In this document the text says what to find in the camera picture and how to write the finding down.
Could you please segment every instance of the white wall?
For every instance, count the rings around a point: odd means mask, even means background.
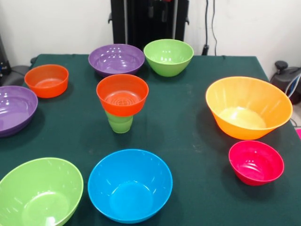
[[[209,54],[214,53],[209,0]],[[205,0],[190,0],[185,41],[197,54],[205,43]],[[301,66],[301,0],[216,0],[214,33],[217,55],[257,56],[270,77],[274,62]]]
[[[196,54],[205,43],[205,5],[190,0],[185,41]],[[300,8],[301,0],[216,0],[217,54],[257,56],[268,76],[279,59],[301,66]],[[0,34],[12,65],[40,53],[89,53],[113,42],[110,11],[110,0],[0,0]],[[210,30],[209,46],[213,54]]]
[[[40,53],[90,53],[113,43],[110,0],[0,0],[0,34],[12,65]]]

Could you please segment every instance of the bowl rim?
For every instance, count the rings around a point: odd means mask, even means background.
[[[18,127],[19,125],[21,125],[22,123],[24,123],[25,121],[27,121],[28,119],[30,119],[36,112],[37,108],[38,108],[38,104],[39,104],[39,99],[38,99],[38,96],[31,90],[31,89],[28,89],[26,87],[23,87],[23,86],[1,86],[0,89],[5,89],[5,88],[14,88],[14,89],[23,89],[23,90],[26,90],[26,92],[31,92],[33,94],[33,96],[35,97],[35,107],[34,107],[34,110],[33,112],[28,116],[27,119],[23,120],[21,123],[13,126],[13,127],[10,127],[10,128],[7,128],[7,129],[0,129],[0,133],[5,133],[13,128],[16,128]]]
[[[281,161],[281,163],[282,163],[282,169],[281,169],[281,172],[279,173],[278,176],[276,176],[276,177],[274,177],[274,178],[272,178],[272,179],[270,179],[270,180],[258,180],[258,179],[254,179],[254,178],[248,177],[248,176],[246,176],[245,174],[241,173],[238,169],[236,169],[236,167],[233,165],[233,162],[232,162],[232,160],[231,160],[231,158],[230,158],[231,152],[233,152],[233,149],[235,148],[235,146],[237,146],[237,145],[239,145],[239,144],[241,144],[241,143],[247,143],[247,142],[248,142],[248,143],[250,143],[250,142],[251,142],[251,143],[258,143],[258,144],[260,144],[260,145],[262,145],[262,146],[268,147],[269,150],[271,150],[273,153],[276,154],[276,156],[279,157],[279,159],[280,159],[280,161]],[[245,177],[245,178],[247,178],[247,179],[249,179],[249,180],[257,181],[257,182],[269,183],[269,182],[272,182],[272,181],[274,181],[274,180],[277,180],[279,177],[281,177],[281,175],[283,174],[284,169],[285,169],[285,164],[284,164],[283,158],[282,158],[282,156],[279,154],[279,152],[276,151],[276,149],[274,149],[274,148],[271,147],[270,145],[267,145],[267,144],[265,144],[265,143],[263,143],[263,142],[260,142],[260,141],[257,141],[257,140],[242,140],[242,141],[239,141],[239,142],[235,143],[235,144],[230,148],[230,150],[229,150],[229,153],[228,153],[228,159],[229,159],[229,162],[230,162],[230,164],[231,164],[231,167],[232,167],[236,172],[238,172],[240,175],[242,175],[243,177]]]
[[[96,86],[96,93],[97,93],[98,98],[99,98],[101,101],[103,101],[103,102],[105,102],[105,103],[107,103],[107,104],[110,104],[110,103],[108,103],[105,99],[103,99],[102,97],[100,97],[99,93],[97,92],[97,91],[98,91],[98,88],[102,85],[102,82],[103,82],[103,81],[106,81],[106,80],[110,80],[110,79],[112,79],[112,78],[114,78],[114,77],[119,77],[119,76],[127,76],[127,77],[131,77],[131,78],[135,78],[135,79],[141,80],[141,81],[143,82],[143,84],[145,85],[145,87],[147,88],[147,92],[146,92],[146,95],[145,95],[139,102],[134,103],[133,105],[118,105],[118,107],[120,107],[120,108],[132,107],[132,106],[138,105],[139,103],[141,103],[141,102],[143,102],[143,101],[146,100],[146,98],[147,98],[147,96],[148,96],[148,94],[149,94],[149,90],[150,90],[150,89],[149,89],[149,86],[148,86],[148,84],[147,84],[146,81],[144,81],[142,78],[140,78],[140,77],[138,77],[138,76],[136,76],[136,75],[133,75],[133,74],[113,74],[113,75],[110,75],[110,76],[107,76],[107,77],[103,78],[103,79],[97,84],[97,86]]]
[[[91,56],[94,52],[96,52],[97,50],[99,49],[102,49],[104,47],[108,47],[108,46],[128,46],[128,47],[131,47],[131,48],[134,48],[136,50],[138,50],[140,53],[141,53],[141,56],[143,56],[143,59],[141,61],[141,63],[139,64],[138,67],[135,67],[135,69],[132,69],[132,70],[127,70],[127,71],[124,71],[124,72],[121,72],[121,73],[129,73],[129,72],[132,72],[132,71],[135,71],[135,70],[138,70],[145,62],[145,56],[144,56],[144,53],[141,51],[141,49],[137,48],[136,46],[132,46],[132,45],[129,45],[129,44],[123,44],[123,43],[114,43],[114,44],[109,44],[109,45],[104,45],[104,46],[101,46],[101,47],[98,47],[96,49],[94,49],[88,56],[88,62],[90,64],[91,67],[94,68],[94,70],[98,71],[98,72],[101,72],[101,73],[104,73],[104,74],[111,74],[110,72],[105,72],[105,71],[102,71],[102,70],[99,70],[98,68],[94,67],[94,65],[91,63]]]
[[[283,123],[279,124],[279,125],[276,125],[276,126],[267,127],[267,128],[253,129],[253,128],[246,128],[246,127],[241,127],[241,126],[232,124],[232,123],[228,122],[227,120],[224,120],[223,118],[221,118],[221,117],[219,116],[219,114],[218,114],[215,110],[213,110],[212,107],[210,106],[210,104],[209,104],[209,102],[208,102],[208,92],[209,92],[210,89],[212,88],[212,85],[214,85],[214,84],[217,83],[217,82],[221,82],[221,81],[223,81],[223,80],[229,80],[229,79],[237,79],[237,78],[249,79],[249,80],[254,80],[254,81],[261,82],[261,83],[265,83],[265,84],[267,84],[268,86],[272,87],[273,89],[278,90],[278,91],[281,93],[281,95],[285,96],[286,100],[290,103],[290,114],[289,114],[287,120],[284,121]],[[273,129],[279,128],[279,127],[283,126],[284,124],[286,124],[286,123],[290,120],[290,118],[291,118],[291,116],[292,116],[292,114],[293,114],[293,105],[292,105],[292,102],[291,102],[291,100],[288,98],[288,96],[287,96],[284,92],[282,92],[282,90],[280,90],[278,87],[272,85],[271,83],[269,83],[269,82],[267,82],[267,81],[264,81],[264,80],[261,80],[261,79],[257,79],[257,78],[253,78],[253,77],[248,77],[248,76],[229,76],[229,77],[225,77],[225,78],[218,79],[218,80],[216,80],[216,81],[214,81],[214,82],[212,82],[212,83],[210,84],[210,86],[209,86],[209,87],[207,88],[207,90],[206,90],[206,95],[205,95],[205,96],[206,96],[205,98],[206,98],[206,103],[207,103],[208,107],[210,108],[210,110],[211,110],[216,116],[219,117],[219,119],[221,119],[222,121],[224,121],[224,122],[226,122],[226,123],[228,123],[228,124],[230,124],[230,125],[232,125],[232,126],[236,126],[236,127],[238,127],[238,128],[242,128],[242,129],[248,129],[248,130],[252,130],[252,131],[259,131],[259,130],[260,130],[260,131],[265,131],[265,130],[270,130],[270,129],[273,130]]]
[[[28,76],[29,76],[29,73],[35,71],[35,70],[38,70],[40,68],[47,68],[47,67],[60,67],[62,68],[65,72],[66,72],[66,78],[64,78],[64,80],[62,80],[60,83],[54,85],[54,86],[49,86],[49,87],[36,87],[35,85],[32,85],[32,84],[29,84],[27,79],[28,79]],[[26,83],[26,85],[29,87],[29,88],[34,88],[34,89],[40,89],[40,90],[47,90],[47,89],[52,89],[54,87],[57,87],[63,83],[65,83],[69,78],[69,71],[67,68],[65,68],[64,66],[61,66],[61,65],[56,65],[56,64],[47,64],[47,65],[40,65],[40,66],[37,66],[37,67],[34,67],[32,68],[31,70],[29,70],[26,75],[24,76],[24,82]]]
[[[61,219],[60,221],[56,222],[55,226],[57,225],[60,225],[62,222],[64,222],[77,208],[77,206],[79,205],[79,202],[81,200],[81,197],[83,195],[83,191],[84,191],[84,180],[83,180],[83,176],[80,172],[80,170],[71,162],[65,160],[65,159],[61,159],[61,158],[55,158],[55,157],[43,157],[43,158],[37,158],[37,159],[33,159],[33,160],[30,160],[30,161],[26,161],[24,163],[22,163],[21,165],[18,165],[17,167],[13,168],[10,172],[8,172],[1,180],[0,180],[0,185],[3,183],[3,181],[8,178],[11,174],[13,174],[15,171],[19,170],[21,167],[23,167],[24,165],[28,165],[32,162],[35,162],[35,161],[43,161],[43,160],[59,160],[59,161],[62,161],[62,162],[65,162],[69,165],[71,165],[75,170],[76,172],[78,172],[78,175],[80,177],[80,181],[81,181],[81,190],[80,190],[80,196],[78,198],[78,200],[76,201],[75,205],[73,206],[73,208],[65,215],[65,217],[63,219]]]
[[[137,151],[137,152],[142,152],[142,153],[147,153],[147,154],[150,154],[152,156],[154,156],[155,158],[159,159],[164,165],[165,167],[167,168],[167,171],[168,171],[168,174],[170,176],[170,179],[171,179],[171,184],[170,184],[170,190],[169,190],[169,193],[168,193],[168,196],[166,198],[166,200],[164,200],[164,202],[159,206],[159,208],[155,209],[155,211],[152,211],[150,214],[147,214],[147,216],[144,216],[142,218],[139,218],[139,219],[127,219],[127,220],[124,220],[124,219],[120,219],[120,218],[115,218],[115,217],[112,217],[110,216],[109,214],[106,214],[104,213],[102,210],[100,210],[97,205],[95,205],[95,202],[94,202],[94,199],[91,197],[90,195],[90,187],[91,187],[91,176],[92,174],[96,171],[96,168],[98,168],[98,165],[100,165],[105,159],[107,158],[110,158],[112,155],[116,155],[116,154],[119,154],[121,152],[128,152],[128,151]],[[103,159],[101,159],[92,169],[91,173],[90,173],[90,176],[89,176],[89,179],[88,179],[88,195],[89,195],[89,198],[92,202],[92,204],[94,205],[94,207],[99,211],[101,212],[102,214],[104,214],[106,217],[110,218],[110,219],[114,219],[116,221],[119,221],[119,222],[132,222],[132,221],[135,221],[135,222],[142,222],[144,221],[144,219],[146,218],[150,218],[152,217],[153,215],[155,215],[157,212],[159,212],[163,207],[164,205],[167,203],[167,201],[169,200],[170,198],[170,195],[172,193],[172,190],[173,190],[173,186],[174,186],[174,181],[173,181],[173,176],[172,176],[172,173],[170,171],[170,168],[168,167],[168,165],[166,164],[166,162],[164,162],[159,156],[157,156],[156,154],[152,153],[152,152],[149,152],[149,151],[145,151],[145,150],[142,150],[142,149],[123,149],[123,150],[119,150],[119,151],[116,151],[116,152],[113,152],[107,156],[105,156]]]
[[[152,60],[152,59],[151,59],[149,56],[147,56],[147,54],[145,53],[145,49],[146,49],[150,44],[152,44],[152,43],[154,43],[154,42],[161,42],[161,41],[163,41],[163,40],[170,40],[170,41],[173,41],[173,42],[179,42],[179,43],[185,44],[186,46],[188,46],[188,47],[192,50],[192,55],[191,55],[187,60],[185,60],[185,61],[183,61],[183,62],[180,62],[180,63],[165,64],[165,63],[160,62],[160,61]],[[154,63],[157,63],[157,64],[166,65],[166,66],[169,66],[169,65],[180,65],[180,64],[184,64],[184,63],[186,63],[186,62],[189,62],[189,61],[193,58],[193,56],[194,56],[194,50],[193,50],[192,46],[189,45],[188,43],[184,42],[184,41],[180,41],[180,40],[177,40],[177,39],[158,39],[158,40],[151,41],[151,42],[149,42],[149,43],[143,48],[143,53],[144,53],[145,57],[146,57],[148,60],[150,60],[150,61],[152,61],[152,62],[154,62]]]

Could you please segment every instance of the green tablecloth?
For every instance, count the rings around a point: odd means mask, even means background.
[[[95,92],[100,77],[87,55],[40,55],[34,66],[59,64],[69,72],[67,91],[39,99],[32,122],[21,132],[0,139],[0,178],[19,164],[40,157],[71,161],[84,178],[84,193],[67,226],[116,226],[100,214],[87,194],[92,168],[106,155],[141,148],[160,156],[170,167],[174,187],[165,207],[142,226],[300,226],[301,150],[291,126],[261,141],[276,148],[285,171],[276,182],[251,187],[236,178],[228,161],[237,140],[215,124],[205,102],[206,88],[231,75],[266,80],[255,57],[195,56],[173,78],[156,75],[145,64],[138,75],[150,87],[144,109],[131,130],[115,134]]]

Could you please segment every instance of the blue bowl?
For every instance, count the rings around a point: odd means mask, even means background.
[[[111,220],[125,224],[155,215],[169,199],[172,188],[166,163],[138,149],[106,156],[94,167],[88,181],[93,205]]]

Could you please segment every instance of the green cup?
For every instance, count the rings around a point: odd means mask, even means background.
[[[131,129],[133,123],[133,116],[119,117],[110,114],[107,111],[105,113],[108,117],[109,124],[115,133],[126,133]]]
[[[174,39],[152,41],[143,51],[151,68],[164,77],[173,77],[181,73],[194,54],[190,45]]]

